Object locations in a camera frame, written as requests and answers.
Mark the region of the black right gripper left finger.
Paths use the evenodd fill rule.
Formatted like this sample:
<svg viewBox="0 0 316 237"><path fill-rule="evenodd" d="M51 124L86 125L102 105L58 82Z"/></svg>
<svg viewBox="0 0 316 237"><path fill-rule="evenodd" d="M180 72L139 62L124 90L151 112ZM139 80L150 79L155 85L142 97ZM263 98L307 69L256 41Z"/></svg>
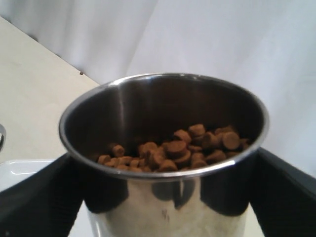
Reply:
<svg viewBox="0 0 316 237"><path fill-rule="evenodd" d="M127 181L63 155L0 194L2 237L67 237L82 202L94 213L128 198Z"/></svg>

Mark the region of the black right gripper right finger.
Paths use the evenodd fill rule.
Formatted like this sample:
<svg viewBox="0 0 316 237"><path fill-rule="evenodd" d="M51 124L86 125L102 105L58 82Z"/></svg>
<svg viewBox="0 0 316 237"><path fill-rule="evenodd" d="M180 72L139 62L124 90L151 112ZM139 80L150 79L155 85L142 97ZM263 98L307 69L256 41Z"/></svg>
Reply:
<svg viewBox="0 0 316 237"><path fill-rule="evenodd" d="M200 180L200 199L224 216L251 204L266 237L316 235L316 180L260 148Z"/></svg>

